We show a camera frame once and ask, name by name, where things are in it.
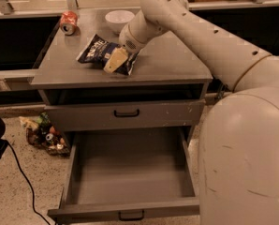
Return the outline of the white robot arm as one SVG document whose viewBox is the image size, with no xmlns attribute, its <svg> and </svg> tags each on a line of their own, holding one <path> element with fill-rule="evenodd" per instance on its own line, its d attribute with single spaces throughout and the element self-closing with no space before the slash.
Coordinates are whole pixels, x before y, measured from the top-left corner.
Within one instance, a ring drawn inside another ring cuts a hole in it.
<svg viewBox="0 0 279 225">
<path fill-rule="evenodd" d="M 137 53 L 166 31 L 231 92 L 199 132 L 201 225 L 279 225 L 279 58 L 191 13 L 186 0 L 140 0 L 119 42 Z"/>
</svg>

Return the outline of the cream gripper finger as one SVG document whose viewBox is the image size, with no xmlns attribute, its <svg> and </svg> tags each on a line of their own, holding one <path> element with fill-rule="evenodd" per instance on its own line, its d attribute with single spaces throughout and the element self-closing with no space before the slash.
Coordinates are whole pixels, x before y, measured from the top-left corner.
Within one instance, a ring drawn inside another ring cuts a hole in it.
<svg viewBox="0 0 279 225">
<path fill-rule="evenodd" d="M 104 59 L 106 60 L 104 70 L 108 73 L 113 73 L 120 67 L 128 58 L 128 52 L 124 48 L 108 47 L 105 50 Z"/>
</svg>

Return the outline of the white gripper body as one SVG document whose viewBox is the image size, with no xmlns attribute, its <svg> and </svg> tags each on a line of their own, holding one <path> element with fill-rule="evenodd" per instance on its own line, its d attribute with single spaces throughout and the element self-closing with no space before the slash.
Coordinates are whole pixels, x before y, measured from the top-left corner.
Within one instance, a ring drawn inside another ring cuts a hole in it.
<svg viewBox="0 0 279 225">
<path fill-rule="evenodd" d="M 129 53 L 138 53 L 142 48 L 145 47 L 144 43 L 140 43 L 132 36 L 128 24 L 124 26 L 119 35 L 119 44 Z"/>
</svg>

